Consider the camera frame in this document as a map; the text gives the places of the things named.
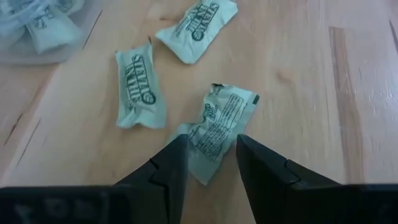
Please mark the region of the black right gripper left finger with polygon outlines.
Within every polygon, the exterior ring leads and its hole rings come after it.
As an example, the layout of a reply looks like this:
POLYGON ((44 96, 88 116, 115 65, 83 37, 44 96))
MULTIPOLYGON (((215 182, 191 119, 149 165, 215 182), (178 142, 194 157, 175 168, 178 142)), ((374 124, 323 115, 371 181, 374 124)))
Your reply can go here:
POLYGON ((132 224, 180 224, 188 177, 188 136, 181 134, 116 185, 132 188, 132 224))

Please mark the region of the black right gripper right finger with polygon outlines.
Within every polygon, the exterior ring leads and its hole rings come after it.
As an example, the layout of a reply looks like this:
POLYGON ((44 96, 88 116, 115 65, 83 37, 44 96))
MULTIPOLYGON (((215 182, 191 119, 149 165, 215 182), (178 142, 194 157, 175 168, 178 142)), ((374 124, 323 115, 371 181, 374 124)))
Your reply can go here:
POLYGON ((278 154, 253 138, 239 134, 236 158, 257 224, 289 223, 287 203, 294 187, 329 187, 339 183, 278 154))

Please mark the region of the clear plastic container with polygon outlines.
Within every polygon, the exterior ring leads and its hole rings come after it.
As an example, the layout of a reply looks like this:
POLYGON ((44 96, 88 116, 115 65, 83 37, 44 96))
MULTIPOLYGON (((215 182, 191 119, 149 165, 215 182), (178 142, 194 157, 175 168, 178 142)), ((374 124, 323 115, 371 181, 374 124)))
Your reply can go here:
POLYGON ((104 0, 0 0, 0 63, 45 65, 68 60, 83 49, 99 17, 104 0), (55 6, 81 30, 74 44, 38 54, 26 27, 48 5, 55 6))

